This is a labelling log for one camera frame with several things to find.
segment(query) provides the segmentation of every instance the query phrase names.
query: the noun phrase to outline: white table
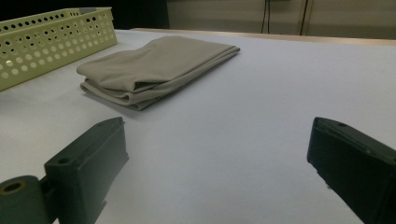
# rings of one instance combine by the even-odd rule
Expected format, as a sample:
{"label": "white table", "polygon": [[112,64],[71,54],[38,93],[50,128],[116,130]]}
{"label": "white table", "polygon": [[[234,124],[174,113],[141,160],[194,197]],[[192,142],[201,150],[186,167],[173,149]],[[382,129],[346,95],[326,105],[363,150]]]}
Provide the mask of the white table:
{"label": "white table", "polygon": [[[314,117],[396,148],[396,47],[116,31],[119,44],[0,92],[0,181],[44,163],[97,122],[125,120],[130,160],[97,224],[358,224],[306,161]],[[163,35],[239,55],[144,111],[85,94],[79,64]]]}

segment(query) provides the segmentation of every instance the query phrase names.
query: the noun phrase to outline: green plastic basket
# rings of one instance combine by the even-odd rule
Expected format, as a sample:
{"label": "green plastic basket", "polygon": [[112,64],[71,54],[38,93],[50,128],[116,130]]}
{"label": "green plastic basket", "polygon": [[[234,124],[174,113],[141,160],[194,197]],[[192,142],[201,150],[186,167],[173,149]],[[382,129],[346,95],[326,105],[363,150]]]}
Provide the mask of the green plastic basket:
{"label": "green plastic basket", "polygon": [[0,91],[117,44],[111,7],[0,22]]}

